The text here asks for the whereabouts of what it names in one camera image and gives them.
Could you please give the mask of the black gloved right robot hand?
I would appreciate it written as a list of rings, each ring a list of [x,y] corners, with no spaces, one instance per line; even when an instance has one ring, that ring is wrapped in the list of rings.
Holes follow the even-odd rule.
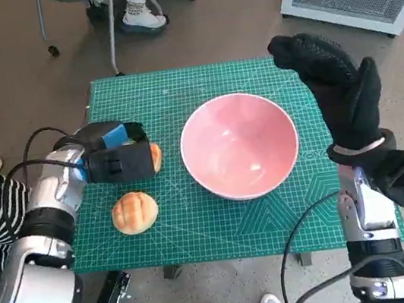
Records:
[[[278,68],[295,71],[313,93],[332,147],[359,151],[384,138],[379,111],[382,86],[371,57],[355,65],[339,45],[307,33],[275,36],[267,51]]]

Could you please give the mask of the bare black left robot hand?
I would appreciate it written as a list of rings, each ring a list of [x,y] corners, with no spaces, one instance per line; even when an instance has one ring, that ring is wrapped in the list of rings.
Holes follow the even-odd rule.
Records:
[[[118,120],[89,123],[75,132],[73,138],[90,152],[119,147],[129,141],[149,140],[141,123]]]

